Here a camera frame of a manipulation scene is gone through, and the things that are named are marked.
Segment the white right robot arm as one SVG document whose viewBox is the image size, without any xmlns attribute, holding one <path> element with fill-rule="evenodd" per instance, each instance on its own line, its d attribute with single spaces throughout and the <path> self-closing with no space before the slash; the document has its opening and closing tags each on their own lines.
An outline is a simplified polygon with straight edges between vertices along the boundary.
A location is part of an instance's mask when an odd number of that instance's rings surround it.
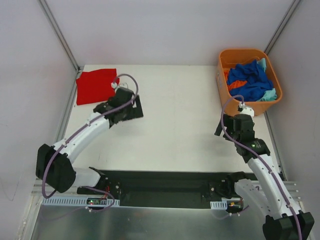
<svg viewBox="0 0 320 240">
<path fill-rule="evenodd" d="M 255 137 L 253 109 L 241 104 L 239 114 L 221 113 L 215 135 L 233 142 L 236 152 L 252 170 L 261 190 L 243 172 L 227 175 L 215 192 L 227 199 L 240 196 L 261 215 L 262 232 L 267 240 L 306 240 L 315 224 L 310 212 L 304 212 L 276 171 L 266 143 Z"/>
</svg>

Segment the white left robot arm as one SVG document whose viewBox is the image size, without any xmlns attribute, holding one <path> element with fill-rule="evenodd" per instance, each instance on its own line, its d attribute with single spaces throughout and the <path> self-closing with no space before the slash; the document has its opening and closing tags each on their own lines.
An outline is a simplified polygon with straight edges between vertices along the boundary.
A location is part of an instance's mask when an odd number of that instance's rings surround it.
<svg viewBox="0 0 320 240">
<path fill-rule="evenodd" d="M 37 151 L 35 175 L 43 185 L 65 193 L 72 187 L 85 187 L 94 194 L 107 189 L 107 176 L 94 167 L 78 168 L 73 163 L 80 153 L 101 133 L 114 125 L 144 116 L 140 96 L 125 87 L 98 104 L 92 114 L 71 136 L 53 145 L 43 144 Z"/>
</svg>

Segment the red t shirt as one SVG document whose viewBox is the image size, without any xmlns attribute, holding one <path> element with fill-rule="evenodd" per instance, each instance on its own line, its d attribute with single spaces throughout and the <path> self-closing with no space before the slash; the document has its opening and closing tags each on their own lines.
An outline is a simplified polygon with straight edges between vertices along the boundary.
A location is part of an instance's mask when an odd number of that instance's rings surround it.
<svg viewBox="0 0 320 240">
<path fill-rule="evenodd" d="M 112 83 L 117 76 L 115 68 L 83 71 L 75 81 L 77 86 L 76 104 L 87 105 L 105 102 L 115 96 Z"/>
</svg>

